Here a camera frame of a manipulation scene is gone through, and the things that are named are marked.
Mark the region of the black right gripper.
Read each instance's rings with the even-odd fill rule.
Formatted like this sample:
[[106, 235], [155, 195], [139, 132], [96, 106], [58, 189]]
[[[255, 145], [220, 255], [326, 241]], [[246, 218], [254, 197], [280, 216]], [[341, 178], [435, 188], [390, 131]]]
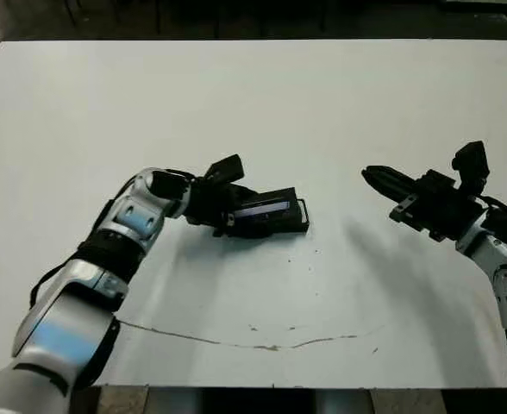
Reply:
[[417, 180], [389, 166], [367, 166], [361, 175], [377, 193], [401, 202], [391, 211], [391, 220], [416, 231], [426, 229], [437, 242], [458, 241], [484, 213], [482, 204], [435, 170]]

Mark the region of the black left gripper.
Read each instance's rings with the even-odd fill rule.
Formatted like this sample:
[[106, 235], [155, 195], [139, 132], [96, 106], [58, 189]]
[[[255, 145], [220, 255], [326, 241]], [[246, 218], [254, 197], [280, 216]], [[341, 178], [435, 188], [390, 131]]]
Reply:
[[262, 229], [228, 223], [228, 216], [233, 216], [243, 204], [256, 204], [261, 200], [258, 192], [245, 186], [232, 183], [214, 185], [205, 178], [196, 178], [191, 184], [191, 199], [185, 209], [185, 219], [192, 225], [213, 228], [214, 237], [262, 238]]

